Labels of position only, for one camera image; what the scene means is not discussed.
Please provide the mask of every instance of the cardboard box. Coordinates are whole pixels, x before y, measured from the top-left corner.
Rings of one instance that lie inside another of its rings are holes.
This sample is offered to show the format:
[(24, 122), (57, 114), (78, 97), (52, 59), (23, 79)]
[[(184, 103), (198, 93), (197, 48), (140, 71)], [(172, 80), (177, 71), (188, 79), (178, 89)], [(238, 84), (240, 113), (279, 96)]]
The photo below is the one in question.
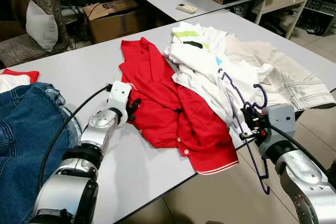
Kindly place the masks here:
[(118, 0), (83, 8), (94, 43), (135, 34), (149, 28), (145, 10), (134, 0)]

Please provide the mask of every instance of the red and white cloth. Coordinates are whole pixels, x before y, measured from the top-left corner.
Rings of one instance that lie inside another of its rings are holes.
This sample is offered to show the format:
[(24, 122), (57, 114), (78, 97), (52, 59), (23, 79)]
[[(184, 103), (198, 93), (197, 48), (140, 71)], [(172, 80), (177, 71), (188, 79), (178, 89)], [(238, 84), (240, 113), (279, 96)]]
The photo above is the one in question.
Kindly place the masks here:
[(12, 90), (21, 85), (29, 85), (37, 81), (38, 71), (18, 72), (5, 69), (0, 74), (0, 93)]
[(123, 41), (122, 81), (132, 83), (131, 102), (142, 100), (132, 122), (155, 148), (178, 148), (204, 175), (238, 163), (227, 125), (194, 91), (172, 79), (173, 69), (145, 38)]

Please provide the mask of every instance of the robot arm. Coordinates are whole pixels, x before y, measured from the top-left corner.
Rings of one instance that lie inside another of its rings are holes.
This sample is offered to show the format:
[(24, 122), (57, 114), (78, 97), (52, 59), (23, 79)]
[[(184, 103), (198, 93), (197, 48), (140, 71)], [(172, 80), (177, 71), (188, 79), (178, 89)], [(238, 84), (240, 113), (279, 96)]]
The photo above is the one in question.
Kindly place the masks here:
[(281, 186), (293, 201), (300, 223), (336, 223), (335, 186), (310, 157), (284, 137), (284, 132), (290, 137), (295, 132), (293, 107), (270, 106), (262, 115), (249, 109), (242, 112), (252, 131), (240, 138), (256, 137), (261, 156), (275, 164)]
[[(132, 118), (126, 111), (131, 87), (116, 81), (107, 109), (89, 119), (80, 142), (40, 190), (30, 224), (92, 222), (98, 193), (98, 169), (114, 130)], [(135, 110), (140, 101), (130, 107)], [(295, 115), (290, 105), (270, 106), (263, 114), (242, 109), (251, 132), (242, 140), (256, 138), (259, 152), (275, 164), (284, 191), (292, 199), (301, 224), (336, 223), (336, 189), (313, 158), (298, 150), (284, 137), (295, 132)]]
[[(98, 169), (117, 126), (124, 124), (131, 86), (114, 82), (106, 109), (90, 117), (74, 148), (40, 190), (33, 210), (34, 223), (91, 223), (98, 193)], [(140, 101), (131, 107), (136, 109)]]

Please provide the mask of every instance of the blue object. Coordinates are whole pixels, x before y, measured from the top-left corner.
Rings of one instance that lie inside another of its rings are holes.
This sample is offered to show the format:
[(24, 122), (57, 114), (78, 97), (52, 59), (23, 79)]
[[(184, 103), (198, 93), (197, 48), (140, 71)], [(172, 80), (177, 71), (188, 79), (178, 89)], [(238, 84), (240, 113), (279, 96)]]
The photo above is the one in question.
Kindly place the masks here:
[(219, 59), (217, 56), (216, 56), (216, 61), (217, 61), (217, 64), (220, 65), (222, 63), (222, 60)]
[[(44, 153), (70, 112), (53, 85), (33, 83), (0, 94), (0, 223), (28, 223)], [(70, 121), (51, 150), (44, 182), (81, 128)]]

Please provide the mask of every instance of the black electronic equipment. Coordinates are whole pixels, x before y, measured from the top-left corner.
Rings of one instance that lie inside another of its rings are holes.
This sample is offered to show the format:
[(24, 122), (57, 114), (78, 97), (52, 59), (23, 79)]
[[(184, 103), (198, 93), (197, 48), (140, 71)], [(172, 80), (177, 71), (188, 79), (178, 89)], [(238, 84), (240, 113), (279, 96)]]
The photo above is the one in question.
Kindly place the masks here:
[(325, 36), (336, 22), (336, 2), (334, 0), (308, 0), (297, 27), (310, 34)]

